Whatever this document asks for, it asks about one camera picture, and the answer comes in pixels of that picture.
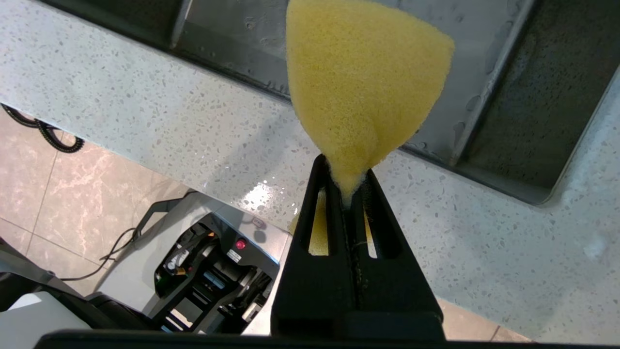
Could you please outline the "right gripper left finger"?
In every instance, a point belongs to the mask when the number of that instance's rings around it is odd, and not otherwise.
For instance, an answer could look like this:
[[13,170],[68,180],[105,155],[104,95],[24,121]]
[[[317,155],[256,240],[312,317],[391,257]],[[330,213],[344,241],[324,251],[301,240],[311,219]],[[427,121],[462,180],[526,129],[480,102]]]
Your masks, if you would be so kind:
[[[325,190],[328,255],[309,252],[318,196]],[[310,177],[271,311],[273,336],[335,337],[356,296],[341,192],[319,155]]]

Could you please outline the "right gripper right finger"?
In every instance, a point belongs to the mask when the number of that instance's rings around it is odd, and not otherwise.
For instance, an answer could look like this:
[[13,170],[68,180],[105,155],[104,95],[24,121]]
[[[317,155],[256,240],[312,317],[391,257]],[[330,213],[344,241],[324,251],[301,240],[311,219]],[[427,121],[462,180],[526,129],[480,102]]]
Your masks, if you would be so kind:
[[443,313],[374,172],[350,207],[356,337],[443,337]]

